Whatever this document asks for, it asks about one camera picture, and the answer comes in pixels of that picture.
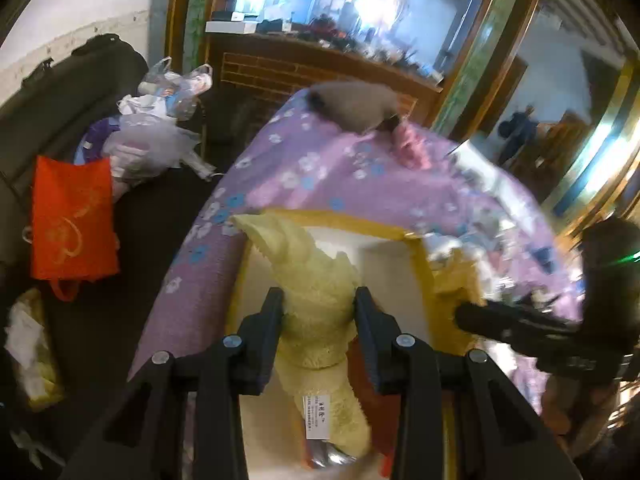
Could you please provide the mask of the pale yellow towel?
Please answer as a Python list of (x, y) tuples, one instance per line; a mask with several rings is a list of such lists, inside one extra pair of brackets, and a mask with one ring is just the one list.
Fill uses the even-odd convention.
[(344, 252), (327, 255), (306, 229), (278, 214), (237, 214), (233, 223), (267, 259), (284, 292), (274, 362), (283, 390), (299, 413), (307, 400), (326, 400), (326, 440), (350, 457), (365, 456), (371, 429), (349, 383), (347, 359), (356, 337), (358, 270)]

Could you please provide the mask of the black sofa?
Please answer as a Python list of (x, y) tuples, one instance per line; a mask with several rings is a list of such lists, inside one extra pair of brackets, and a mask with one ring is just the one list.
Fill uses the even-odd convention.
[[(27, 226), (35, 161), (68, 162), (86, 129), (115, 113), (148, 66), (114, 35), (90, 39), (59, 63), (44, 61), (1, 109), (1, 305), (9, 309), (34, 287)], [(4, 429), (25, 430), (61, 457), (71, 456), (122, 390), (143, 326), (165, 274), (212, 190), (186, 167), (169, 169), (126, 192), (115, 205), (118, 274), (82, 285), (71, 302), (41, 287), (61, 402), (32, 412), (18, 395), (11, 367), (1, 367)]]

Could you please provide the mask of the yellow storage box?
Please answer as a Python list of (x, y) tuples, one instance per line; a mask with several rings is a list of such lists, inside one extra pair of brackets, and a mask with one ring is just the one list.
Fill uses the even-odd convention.
[[(422, 242), (397, 226), (386, 226), (329, 211), (280, 209), (278, 216), (305, 228), (331, 257), (340, 252), (356, 266), (378, 307), (393, 315), (400, 329), (437, 350), (461, 356), (474, 339), (454, 326), (452, 303), (465, 298), (475, 270), (462, 255), (448, 266), (462, 270), (448, 294), (434, 289)], [(349, 378), (372, 428), (370, 452), (345, 466), (314, 468), (305, 442), (304, 421), (277, 376), (261, 396), (240, 400), (248, 475), (252, 479), (383, 479), (390, 475), (400, 400), (380, 396), (368, 381), (358, 347), (348, 352)]]

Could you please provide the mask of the purple floral table cloth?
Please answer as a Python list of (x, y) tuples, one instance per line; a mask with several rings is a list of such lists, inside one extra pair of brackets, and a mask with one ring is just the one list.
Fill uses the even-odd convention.
[(491, 162), (469, 174), (454, 144), (423, 130), (431, 165), (402, 166), (381, 133), (344, 132), (297, 92), (262, 127), (196, 214), (171, 263), (138, 342), (134, 366), (165, 349), (201, 350), (224, 325), (245, 238), (232, 217), (267, 208), (329, 211), (438, 233), (480, 246), (518, 294), (543, 287), (552, 311), (580, 309), (554, 234), (533, 195)]

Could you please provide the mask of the red tote bag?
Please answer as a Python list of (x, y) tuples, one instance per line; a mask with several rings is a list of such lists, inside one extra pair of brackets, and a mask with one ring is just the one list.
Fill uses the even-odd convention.
[(32, 189), (32, 277), (70, 302), (79, 286), (119, 272), (110, 162), (36, 160)]

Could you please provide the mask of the person in dark clothes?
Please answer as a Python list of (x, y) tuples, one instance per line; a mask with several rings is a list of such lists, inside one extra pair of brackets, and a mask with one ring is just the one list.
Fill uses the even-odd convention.
[(536, 136), (538, 122), (533, 118), (535, 107), (528, 104), (525, 110), (514, 112), (509, 120), (505, 120), (498, 127), (498, 136), (505, 140), (498, 157), (498, 165), (503, 167), (521, 148)]

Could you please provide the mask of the pink cloth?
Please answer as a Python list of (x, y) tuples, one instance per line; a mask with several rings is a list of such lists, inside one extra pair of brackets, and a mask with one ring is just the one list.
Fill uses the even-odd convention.
[(392, 132), (393, 152), (402, 166), (412, 170), (430, 169), (431, 159), (424, 136), (408, 122), (400, 122)]

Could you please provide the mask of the clear plastic bags pile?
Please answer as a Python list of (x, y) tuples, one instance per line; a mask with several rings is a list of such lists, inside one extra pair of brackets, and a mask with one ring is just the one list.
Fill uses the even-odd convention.
[(144, 75), (136, 96), (127, 94), (118, 101), (116, 115), (88, 127), (74, 163), (106, 158), (112, 178), (131, 185), (182, 166), (212, 180), (218, 172), (196, 152), (205, 144), (204, 136), (180, 126), (194, 116), (200, 96), (212, 85), (212, 66), (203, 64), (180, 75), (171, 69), (169, 56), (162, 58)]

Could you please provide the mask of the brown plush cushion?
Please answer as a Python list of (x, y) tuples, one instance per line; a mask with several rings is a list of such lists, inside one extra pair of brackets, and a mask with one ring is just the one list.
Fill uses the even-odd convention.
[(307, 102), (322, 117), (351, 133), (388, 129), (400, 119), (396, 93), (384, 84), (358, 80), (315, 84), (308, 90)]

